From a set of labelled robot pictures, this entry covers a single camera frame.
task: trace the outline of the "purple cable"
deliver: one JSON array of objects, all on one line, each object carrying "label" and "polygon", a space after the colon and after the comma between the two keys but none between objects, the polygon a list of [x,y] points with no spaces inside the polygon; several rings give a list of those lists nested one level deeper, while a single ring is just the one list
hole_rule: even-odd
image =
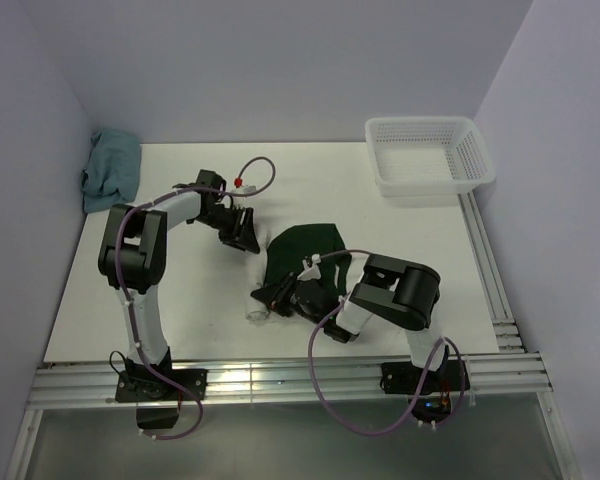
[{"label": "purple cable", "polygon": [[163,381],[164,383],[171,385],[173,388],[181,391],[182,393],[184,393],[185,395],[187,395],[189,398],[191,398],[194,402],[196,402],[196,405],[198,406],[199,412],[200,414],[198,415],[198,419],[196,420],[196,422],[193,424],[193,426],[189,427],[187,430],[185,430],[184,432],[175,434],[175,435],[152,435],[150,433],[147,433],[145,431],[143,431],[142,433],[144,433],[145,435],[151,437],[151,438],[155,438],[156,440],[176,440],[178,438],[182,438],[182,437],[186,437],[187,435],[189,435],[190,433],[192,433],[196,428],[198,428],[198,426],[200,425],[200,422],[202,421],[202,415],[203,415],[203,408],[202,408],[202,403],[200,402],[200,399],[194,395],[193,392],[191,392],[188,388],[186,388],[183,385],[180,385],[178,382],[174,382],[173,380],[171,380],[170,378],[162,375],[160,372],[158,372],[157,370],[155,370],[151,364],[149,363],[147,357],[145,356],[144,352],[142,351],[142,340],[140,339],[140,335],[138,333],[138,324],[136,321],[136,313],[135,310],[133,308],[133,299],[131,297],[131,294],[129,293],[129,289],[127,288],[127,285],[124,281],[124,277],[122,275],[122,263],[121,263],[121,249],[122,249],[122,243],[124,240],[124,231],[127,227],[127,223],[129,223],[129,220],[131,219],[131,217],[136,214],[137,212],[139,212],[140,210],[144,210],[146,208],[149,207],[153,207],[155,205],[159,205],[160,203],[169,200],[170,198],[173,198],[177,195],[180,195],[182,193],[185,192],[209,192],[209,193],[219,193],[222,195],[228,195],[228,196],[232,196],[232,197],[252,197],[254,195],[258,195],[259,193],[262,193],[263,191],[265,191],[267,188],[269,188],[271,186],[271,184],[273,183],[273,181],[276,178],[276,166],[274,165],[274,163],[269,160],[266,157],[256,157],[252,160],[250,160],[249,162],[247,162],[247,164],[242,168],[242,170],[240,170],[240,174],[239,177],[242,177],[242,174],[244,173],[246,167],[248,167],[251,163],[253,163],[256,160],[265,160],[269,163],[269,165],[271,165],[271,178],[269,179],[269,181],[260,189],[257,189],[251,193],[227,193],[227,192],[223,192],[222,190],[217,190],[214,188],[209,188],[209,187],[185,187],[182,188],[180,190],[177,190],[175,192],[170,192],[167,193],[165,195],[162,195],[161,197],[158,197],[156,200],[154,200],[153,202],[148,202],[148,203],[143,203],[142,205],[138,205],[136,207],[133,207],[131,210],[129,210],[127,212],[127,214],[124,216],[124,218],[122,219],[122,222],[120,222],[120,227],[118,228],[118,234],[116,236],[116,245],[115,245],[115,251],[114,251],[114,264],[115,264],[115,270],[116,270],[116,278],[118,280],[118,283],[120,284],[120,289],[122,290],[122,293],[124,294],[124,298],[126,299],[127,302],[129,302],[129,305],[127,306],[128,312],[129,312],[129,323],[131,325],[131,334],[133,336],[133,341],[136,343],[137,347],[137,351],[138,351],[138,356],[140,357],[140,360],[142,361],[142,364],[144,365],[144,367],[156,378],[158,378],[159,380]]},{"label": "purple cable", "polygon": [[[348,252],[351,252],[351,251],[353,251],[353,250],[341,251],[341,252],[348,253]],[[391,432],[394,432],[398,427],[400,427],[400,425],[402,425],[404,423],[404,421],[407,418],[409,418],[409,415],[413,411],[413,408],[415,407],[416,402],[420,398],[420,393],[422,392],[422,388],[424,386],[424,382],[425,382],[425,379],[427,377],[427,371],[429,370],[429,367],[431,366],[431,362],[433,361],[433,356],[438,351],[438,348],[440,348],[442,346],[442,344],[444,343],[444,341],[446,340],[447,342],[449,342],[449,344],[451,345],[451,347],[455,350],[456,355],[458,356],[459,360],[461,360],[460,352],[459,352],[458,347],[456,346],[456,344],[453,343],[451,341],[451,339],[449,339],[447,337],[444,337],[444,339],[439,338],[436,341],[436,343],[433,345],[433,348],[431,349],[431,353],[429,353],[429,357],[427,358],[427,361],[424,364],[424,368],[422,369],[422,374],[420,375],[420,380],[418,381],[418,385],[416,386],[416,391],[415,391],[415,393],[413,395],[413,398],[411,399],[411,402],[407,406],[407,409],[400,416],[400,418],[398,418],[394,423],[392,423],[388,427],[385,427],[385,428],[383,428],[381,430],[363,430],[360,427],[358,427],[357,425],[349,422],[345,418],[342,418],[338,414],[338,412],[336,412],[335,409],[331,406],[331,404],[327,401],[327,399],[324,398],[324,395],[322,394],[322,391],[320,390],[320,386],[318,385],[318,379],[316,378],[315,365],[314,365],[314,362],[313,362],[313,344],[314,344],[314,342],[316,340],[316,336],[318,335],[318,332],[324,326],[324,324],[327,323],[327,321],[331,317],[333,317],[334,315],[338,314],[338,312],[342,309],[343,306],[344,306],[344,302],[342,302],[340,305],[338,305],[337,308],[335,308],[332,312],[330,312],[329,314],[327,314],[326,317],[324,317],[322,320],[320,320],[320,322],[315,326],[315,328],[311,332],[311,336],[309,337],[309,347],[308,347],[307,357],[309,359],[309,375],[311,376],[311,383],[313,384],[313,389],[315,390],[316,395],[318,396],[318,399],[320,400],[320,403],[325,408],[325,410],[334,419],[336,419],[336,421],[340,425],[342,425],[347,430],[349,430],[349,431],[351,431],[353,433],[357,433],[358,435],[365,436],[365,437],[380,437],[382,435],[387,435],[387,434],[389,434]],[[460,386],[460,397],[458,398],[458,404],[456,405],[455,408],[453,408],[453,410],[451,411],[451,413],[449,414],[449,416],[447,418],[445,418],[444,420],[441,420],[436,425],[439,426],[439,425],[443,425],[444,423],[446,423],[453,415],[455,415],[456,411],[458,410],[458,407],[460,406],[460,404],[462,402],[462,399],[464,398],[464,393],[465,393],[465,378],[464,378],[464,376],[465,376],[465,374],[464,374],[464,368],[462,368],[461,369],[461,374],[460,374],[460,377],[461,377],[461,386]]]}]

